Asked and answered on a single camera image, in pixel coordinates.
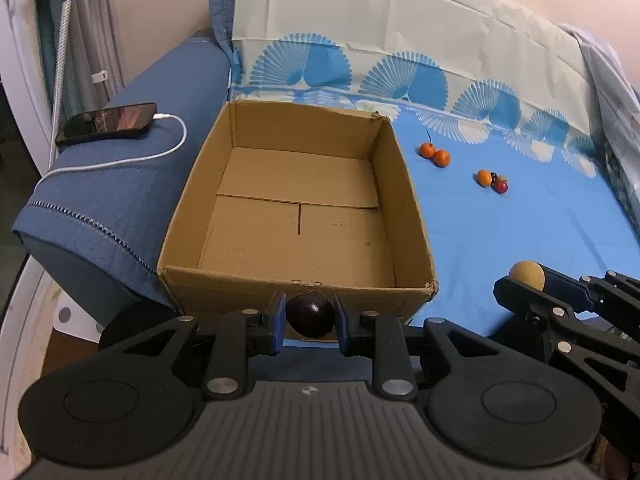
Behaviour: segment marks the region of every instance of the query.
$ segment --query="small orange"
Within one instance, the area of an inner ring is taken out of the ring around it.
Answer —
[[[451,155],[447,150],[438,150],[435,155],[433,155],[433,161],[436,166],[440,166],[441,168],[446,168],[451,162]]]
[[[476,182],[482,187],[490,186],[491,180],[491,173],[487,170],[480,170],[476,174]]]
[[[424,158],[431,158],[436,153],[436,147],[430,142],[424,142],[420,146],[420,154]]]

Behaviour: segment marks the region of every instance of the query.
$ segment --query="white cable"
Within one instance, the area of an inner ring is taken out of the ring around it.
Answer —
[[[154,114],[154,119],[155,120],[156,119],[175,119],[176,121],[178,121],[182,126],[182,139],[180,139],[180,142],[178,142],[178,144],[176,144],[171,149],[166,150],[165,152],[162,152],[162,153],[156,153],[155,155],[137,156],[135,158],[124,158],[123,160],[114,160],[112,162],[102,162],[100,164],[91,164],[89,166],[71,166],[70,168],[57,168],[56,170],[47,172],[36,184],[36,187],[39,186],[43,180],[55,174],[71,173],[74,171],[103,170],[104,168],[113,168],[114,166],[130,164],[132,162],[145,162],[146,160],[153,160],[155,158],[160,158],[161,156],[170,155],[175,150],[180,148],[184,144],[184,141],[187,139],[187,125],[184,124],[184,121],[180,117],[172,114]]]
[[[69,16],[71,15],[71,0],[62,2],[62,16],[60,17],[60,34],[58,35],[58,53],[56,56],[56,79],[53,87],[53,114],[51,118],[51,140],[49,145],[49,165],[51,168],[56,160],[56,134],[60,127],[60,110],[62,108],[62,89],[65,82],[66,39],[69,34]]]

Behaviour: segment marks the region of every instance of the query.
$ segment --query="blue fabric cover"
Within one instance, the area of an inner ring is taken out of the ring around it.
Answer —
[[[229,60],[234,58],[231,38],[235,9],[236,0],[209,0],[209,16],[213,35]]]
[[[121,288],[120,282],[140,296],[172,304],[156,275],[156,264],[182,188],[226,99],[229,69],[228,57],[211,31],[197,34],[156,61],[109,106],[155,102],[158,112],[183,118],[188,128],[185,144],[160,159],[44,180],[18,215],[14,232],[76,254],[114,278],[114,286]],[[139,139],[69,146],[54,167],[152,155],[176,145],[181,136],[177,121],[155,121]],[[49,263],[47,270],[56,261],[50,256],[43,258]],[[82,280],[77,269],[51,271],[73,297]],[[97,302],[104,306],[109,298]],[[83,307],[92,313],[92,306]]]

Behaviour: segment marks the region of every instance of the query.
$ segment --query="floor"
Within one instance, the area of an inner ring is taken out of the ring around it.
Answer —
[[[46,375],[59,368],[73,364],[80,359],[89,357],[98,351],[98,345],[77,337],[63,334],[57,330],[51,331],[47,353],[42,364],[42,374]]]
[[[26,257],[11,225],[38,181],[0,85],[0,314]]]

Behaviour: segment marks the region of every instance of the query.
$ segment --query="smartphone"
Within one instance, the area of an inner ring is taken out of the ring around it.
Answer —
[[[91,140],[137,137],[146,132],[154,114],[155,103],[103,108],[71,117],[56,136],[59,147]]]

